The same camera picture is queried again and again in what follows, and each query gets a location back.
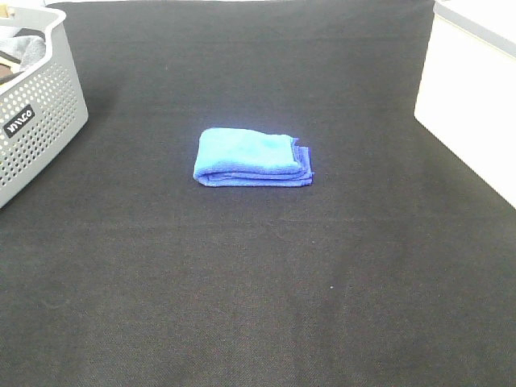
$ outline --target microfiber cloth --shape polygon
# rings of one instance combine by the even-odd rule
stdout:
[[[210,187],[310,185],[310,149],[297,146],[297,141],[248,129],[206,129],[199,139],[193,178]]]

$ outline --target table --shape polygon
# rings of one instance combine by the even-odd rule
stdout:
[[[516,213],[413,117],[432,6],[55,5],[90,118],[0,211],[0,385],[512,385]],[[314,184],[200,186],[214,126]]]

